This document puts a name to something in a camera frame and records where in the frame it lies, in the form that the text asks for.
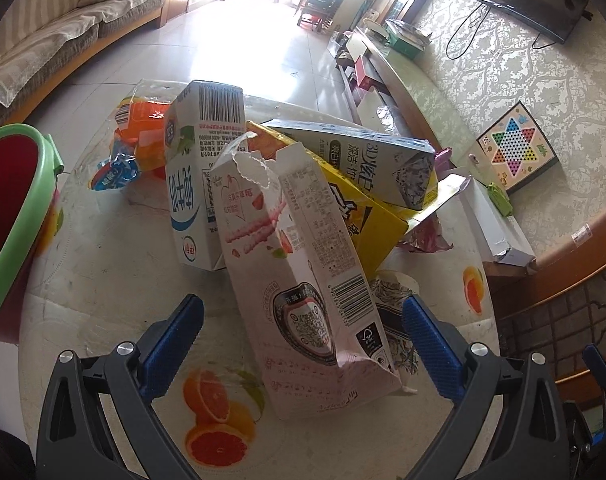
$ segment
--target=pink snack box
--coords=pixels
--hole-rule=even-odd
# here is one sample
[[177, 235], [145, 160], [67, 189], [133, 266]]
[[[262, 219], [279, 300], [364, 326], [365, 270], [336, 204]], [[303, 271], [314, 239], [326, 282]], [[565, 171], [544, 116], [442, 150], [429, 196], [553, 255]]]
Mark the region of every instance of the pink snack box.
[[358, 406], [401, 388], [336, 200], [299, 142], [276, 160], [245, 134], [212, 168], [222, 251], [279, 418]]

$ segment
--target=milk carton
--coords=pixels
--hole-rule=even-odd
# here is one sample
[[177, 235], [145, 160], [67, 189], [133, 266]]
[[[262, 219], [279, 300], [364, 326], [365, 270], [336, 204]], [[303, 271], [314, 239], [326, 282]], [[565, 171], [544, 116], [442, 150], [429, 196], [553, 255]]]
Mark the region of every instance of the milk carton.
[[164, 125], [165, 181], [179, 260], [222, 269], [209, 172], [221, 149], [245, 131], [243, 90], [192, 81], [172, 102]]

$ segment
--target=blue swoosh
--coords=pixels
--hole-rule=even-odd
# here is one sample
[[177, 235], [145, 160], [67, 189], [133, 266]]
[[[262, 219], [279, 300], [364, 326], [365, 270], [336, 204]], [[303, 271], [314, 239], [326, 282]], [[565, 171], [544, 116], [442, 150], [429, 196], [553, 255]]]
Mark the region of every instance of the blue swoosh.
[[172, 220], [172, 229], [174, 229], [175, 231], [185, 231], [189, 226], [192, 225], [194, 219], [196, 218], [196, 214], [199, 212], [200, 207], [196, 208], [196, 211], [194, 212], [194, 215], [192, 215], [192, 218], [190, 218], [189, 220], [186, 220], [185, 222], [179, 222], [177, 220], [174, 220], [174, 218], [171, 218]]

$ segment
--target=silver bolt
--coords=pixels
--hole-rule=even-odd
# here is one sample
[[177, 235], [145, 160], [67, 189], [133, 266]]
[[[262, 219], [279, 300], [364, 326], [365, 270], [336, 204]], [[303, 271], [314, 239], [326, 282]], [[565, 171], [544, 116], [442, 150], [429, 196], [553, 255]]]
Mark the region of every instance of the silver bolt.
[[118, 345], [118, 348], [116, 348], [116, 352], [118, 352], [118, 355], [128, 355], [131, 354], [134, 351], [134, 345], [132, 343], [130, 343], [129, 341], [125, 341], [125, 343], [121, 343], [120, 345]]
[[62, 363], [68, 363], [72, 360], [72, 357], [74, 357], [74, 354], [72, 354], [72, 351], [65, 350], [64, 352], [61, 352], [61, 354], [58, 356], [58, 360], [61, 361]]
[[535, 352], [534, 354], [532, 354], [532, 361], [538, 365], [544, 365], [545, 356], [543, 354], [539, 354], [538, 352]]
[[470, 348], [474, 355], [478, 355], [478, 356], [488, 355], [488, 347], [485, 346], [483, 343], [472, 343], [472, 346]]

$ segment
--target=board game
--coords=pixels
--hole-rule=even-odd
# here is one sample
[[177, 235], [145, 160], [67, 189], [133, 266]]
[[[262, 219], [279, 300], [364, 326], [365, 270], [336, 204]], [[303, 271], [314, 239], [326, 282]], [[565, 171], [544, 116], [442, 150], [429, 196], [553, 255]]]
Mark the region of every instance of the board game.
[[521, 101], [478, 137], [498, 180], [516, 191], [558, 161], [557, 155]]

